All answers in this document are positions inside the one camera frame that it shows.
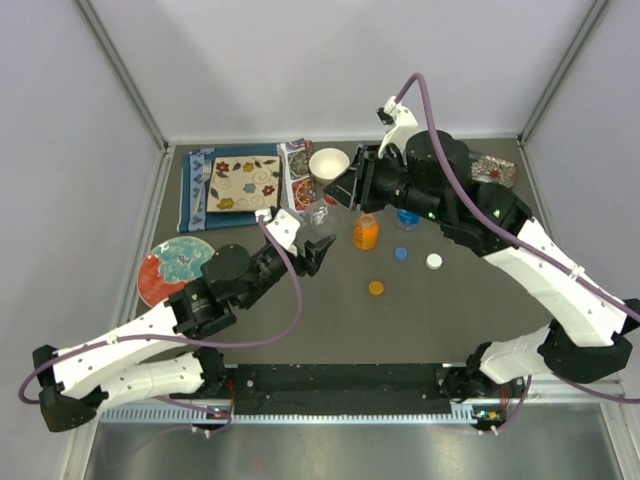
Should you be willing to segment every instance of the decorative plate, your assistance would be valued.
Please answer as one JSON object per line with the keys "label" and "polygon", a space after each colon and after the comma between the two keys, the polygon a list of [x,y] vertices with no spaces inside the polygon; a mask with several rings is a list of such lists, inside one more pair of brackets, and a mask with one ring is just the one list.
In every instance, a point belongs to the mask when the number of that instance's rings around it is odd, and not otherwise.
{"label": "decorative plate", "polygon": [[154,307],[172,293],[200,277],[200,267],[215,250],[196,237],[176,237],[156,246],[138,271],[138,294]]}

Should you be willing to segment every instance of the blue bottle cap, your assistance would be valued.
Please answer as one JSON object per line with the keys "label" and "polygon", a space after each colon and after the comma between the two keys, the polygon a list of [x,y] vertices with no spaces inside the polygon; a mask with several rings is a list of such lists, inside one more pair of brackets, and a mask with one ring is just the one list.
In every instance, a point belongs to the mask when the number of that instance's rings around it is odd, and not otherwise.
{"label": "blue bottle cap", "polygon": [[409,256],[409,251],[404,247],[398,247],[394,254],[398,260],[406,260]]}

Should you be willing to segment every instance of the yellow flower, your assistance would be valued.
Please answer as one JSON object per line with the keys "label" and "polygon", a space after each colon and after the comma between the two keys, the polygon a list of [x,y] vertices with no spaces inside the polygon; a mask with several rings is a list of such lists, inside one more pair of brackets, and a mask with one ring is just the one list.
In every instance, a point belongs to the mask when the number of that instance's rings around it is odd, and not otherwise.
{"label": "yellow flower", "polygon": [[228,210],[233,208],[233,198],[223,198],[220,200],[220,203],[217,205],[220,210]]}

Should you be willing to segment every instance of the gray floor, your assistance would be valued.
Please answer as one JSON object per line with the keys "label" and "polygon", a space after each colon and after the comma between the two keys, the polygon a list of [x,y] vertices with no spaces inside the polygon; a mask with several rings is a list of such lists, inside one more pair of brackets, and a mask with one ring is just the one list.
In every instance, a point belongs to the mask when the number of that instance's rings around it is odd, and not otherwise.
{"label": "gray floor", "polygon": [[[622,479],[599,406],[527,405],[521,413],[498,437],[424,425],[236,425],[209,441],[174,432],[115,470],[94,451],[85,480]],[[166,428],[101,425],[99,441],[118,463]]]}
{"label": "gray floor", "polygon": [[[518,165],[515,191],[534,210],[535,200],[513,139],[473,140],[470,148]],[[335,146],[353,155],[356,143]],[[162,202],[154,245],[177,236],[180,159],[194,146],[179,147]],[[336,233],[319,274],[302,280],[305,315],[302,325],[283,341],[262,348],[229,351],[225,360],[237,363],[396,363],[459,362],[489,340],[507,340],[536,330],[550,315],[514,281],[464,248],[442,237],[426,221],[412,232],[401,231],[395,210],[377,214],[378,246],[363,252],[351,236],[357,212],[335,207],[312,236]],[[258,227],[195,234],[214,248],[240,243],[249,251],[264,242]],[[409,250],[399,262],[393,251]],[[425,258],[439,253],[444,264],[429,270]],[[381,297],[367,291],[371,280],[386,287]],[[138,312],[147,307],[142,303]],[[237,312],[238,323],[216,336],[220,341],[260,339],[285,328],[295,311],[291,281],[284,278],[249,311]]]}

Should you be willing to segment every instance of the gray tabletop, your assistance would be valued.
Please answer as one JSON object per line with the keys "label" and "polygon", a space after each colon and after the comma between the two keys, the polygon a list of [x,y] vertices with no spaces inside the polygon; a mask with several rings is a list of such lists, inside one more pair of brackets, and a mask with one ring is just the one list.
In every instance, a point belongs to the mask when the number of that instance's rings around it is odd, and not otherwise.
{"label": "gray tabletop", "polygon": [[[514,190],[537,211],[529,179],[513,139],[467,141],[470,148],[518,165]],[[336,147],[350,157],[356,142],[317,143]],[[175,237],[180,196],[180,159],[200,146],[176,148],[154,245]],[[335,233],[320,272],[303,278],[304,317],[297,330],[277,344],[226,351],[227,363],[400,363],[460,362],[485,341],[508,340],[541,327],[550,314],[517,283],[445,239],[437,225],[421,221],[410,232],[396,224],[395,210],[376,214],[380,237],[375,249],[358,250],[352,242],[358,212],[337,206],[326,222],[306,236]],[[196,233],[214,248],[229,243],[255,252],[264,244],[257,226]],[[396,247],[409,251],[394,257]],[[426,256],[438,253],[443,265],[430,270]],[[368,284],[380,280],[383,295],[374,297]],[[271,336],[293,319],[295,295],[284,277],[238,322],[216,335],[220,341],[247,341]],[[138,314],[148,307],[140,303]]]}

